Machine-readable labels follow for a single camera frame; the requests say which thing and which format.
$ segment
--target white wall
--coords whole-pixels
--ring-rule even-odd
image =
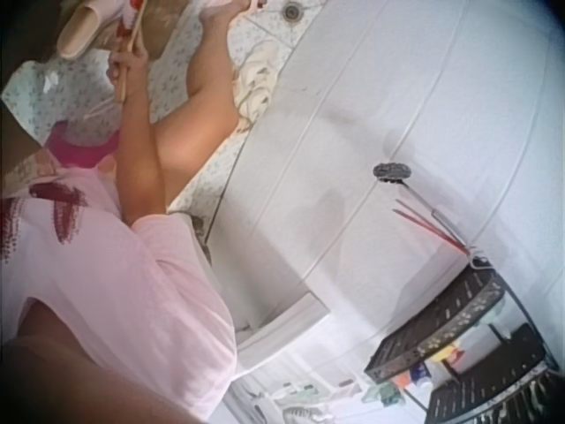
[[[240,424],[233,416],[228,407],[222,402],[218,405],[212,416],[208,419],[208,424]]]
[[[525,0],[329,0],[210,238],[220,274],[252,300],[249,321],[310,289],[332,316],[294,353],[362,368],[462,268],[391,212],[397,197],[415,202],[372,168],[396,161],[486,250],[565,362],[564,56],[562,32]]]

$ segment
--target toiletry item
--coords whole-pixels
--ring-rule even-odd
[[[393,382],[385,382],[379,387],[380,401],[384,406],[404,404],[404,396]]]
[[[393,377],[392,382],[400,389],[405,389],[412,382],[410,371],[404,371],[402,374]]]
[[[378,402],[377,405],[382,405],[382,402],[380,401],[380,386],[372,386],[369,389],[367,389],[367,392],[365,393],[365,395],[361,398],[361,402],[364,404],[371,404],[373,402]]]
[[[412,382],[421,389],[433,388],[432,375],[424,362],[410,368],[410,377]]]
[[[443,360],[447,360],[447,362],[451,365],[456,364],[457,361],[459,361],[465,353],[465,351],[458,350],[457,346],[459,346],[458,341],[455,341],[452,344],[448,344],[446,347],[443,348],[443,350],[437,352],[432,357],[432,361],[442,362]]]

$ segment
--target leg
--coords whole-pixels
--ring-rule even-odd
[[[202,43],[186,73],[189,102],[155,124],[169,204],[237,127],[228,30],[249,5],[233,0],[203,11]]]

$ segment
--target slipper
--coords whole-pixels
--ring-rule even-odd
[[[120,15],[123,7],[124,0],[88,0],[81,4],[56,42],[59,56],[67,60],[79,57],[98,32]]]

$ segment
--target pink fabric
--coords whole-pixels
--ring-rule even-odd
[[[115,132],[100,146],[81,147],[72,145],[66,139],[67,126],[67,121],[57,122],[45,142],[45,148],[64,168],[94,168],[105,156],[117,150],[119,132]]]
[[[67,170],[3,200],[3,235],[15,235],[3,246],[4,341],[38,299],[97,364],[205,420],[235,372],[230,313],[186,223],[147,216],[130,229],[119,217],[116,187],[96,170]]]

